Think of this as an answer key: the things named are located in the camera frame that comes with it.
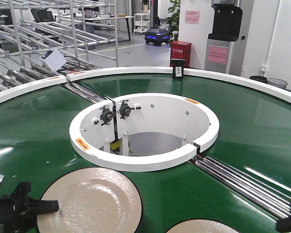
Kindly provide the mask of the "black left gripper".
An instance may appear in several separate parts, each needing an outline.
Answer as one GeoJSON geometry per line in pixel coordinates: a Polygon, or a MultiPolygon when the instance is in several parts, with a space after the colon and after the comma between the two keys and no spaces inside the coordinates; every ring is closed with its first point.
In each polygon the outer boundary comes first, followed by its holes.
{"type": "Polygon", "coordinates": [[[0,233],[26,233],[36,228],[33,215],[55,213],[59,210],[57,200],[30,198],[30,182],[20,182],[10,195],[0,197],[0,233]]]}

